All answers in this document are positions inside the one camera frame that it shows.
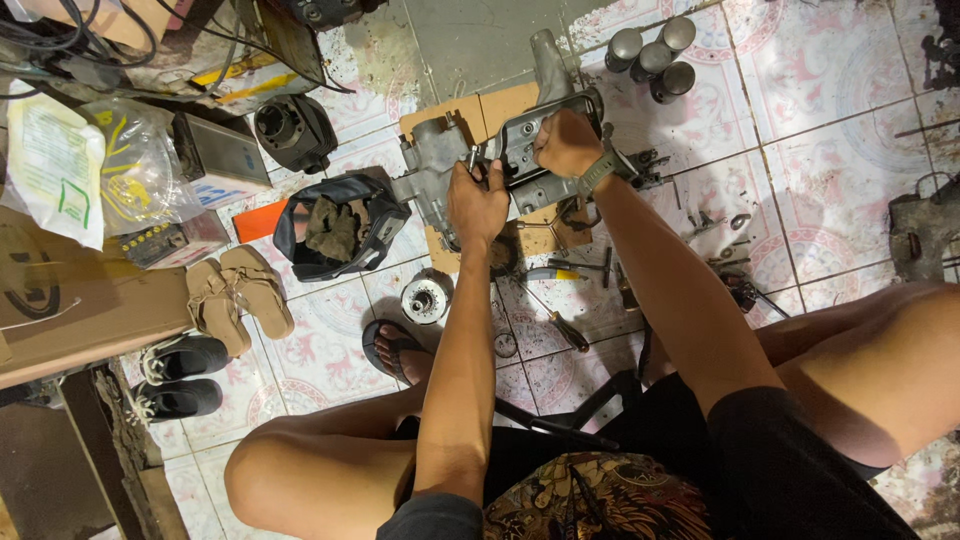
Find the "hand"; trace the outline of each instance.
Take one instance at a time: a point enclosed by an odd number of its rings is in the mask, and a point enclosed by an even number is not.
[[[488,190],[474,178],[480,178],[480,169],[474,167],[470,175],[467,166],[457,161],[446,193],[447,218],[460,239],[462,250],[467,246],[489,248],[507,222],[510,196],[503,188],[503,164],[500,160],[493,161],[487,175]]]
[[[534,162],[564,178],[584,176],[603,153],[587,117],[570,109],[543,120],[534,141]]]

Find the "black sneaker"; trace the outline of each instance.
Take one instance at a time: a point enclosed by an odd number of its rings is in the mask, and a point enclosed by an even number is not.
[[[166,420],[204,416],[217,410],[224,400],[220,384],[210,379],[178,380],[160,386],[145,380],[127,396],[128,422],[144,426]]]
[[[227,346],[214,337],[182,334],[151,345],[140,359],[140,371],[154,386],[224,369]]]

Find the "black bag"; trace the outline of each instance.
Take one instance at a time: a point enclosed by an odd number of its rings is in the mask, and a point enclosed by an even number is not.
[[[294,231],[294,208],[298,204],[313,210],[317,199],[325,195],[337,205],[357,199],[370,199],[370,234],[360,245],[356,257],[344,264],[297,242]],[[390,243],[410,218],[410,207],[396,201],[394,193],[381,181],[364,174],[348,174],[319,184],[313,184],[295,193],[283,209],[274,231],[274,245],[284,257],[294,263],[294,275],[301,282],[323,282],[342,274],[361,270],[376,270],[387,257]]]

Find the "tan sandal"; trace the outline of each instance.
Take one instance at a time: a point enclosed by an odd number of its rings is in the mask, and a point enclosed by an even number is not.
[[[233,291],[220,273],[220,263],[208,258],[191,266],[186,271],[186,286],[190,291],[187,308],[197,330],[223,341],[229,356],[248,351],[250,334],[237,315]]]
[[[237,305],[260,321],[264,335],[271,339],[290,335],[294,317],[280,294],[280,281],[270,263],[250,246],[227,250],[220,262]]]

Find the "foot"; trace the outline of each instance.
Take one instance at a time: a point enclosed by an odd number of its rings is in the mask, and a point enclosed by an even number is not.
[[[380,335],[373,341],[373,346],[380,353],[380,361],[388,369],[393,369],[394,364],[390,357],[390,342],[395,339],[407,338],[407,335],[396,329],[393,325],[383,325],[380,327]],[[422,380],[430,378],[430,370],[433,369],[433,355],[423,351],[400,351],[400,367],[403,369],[403,375],[411,384],[417,384]]]

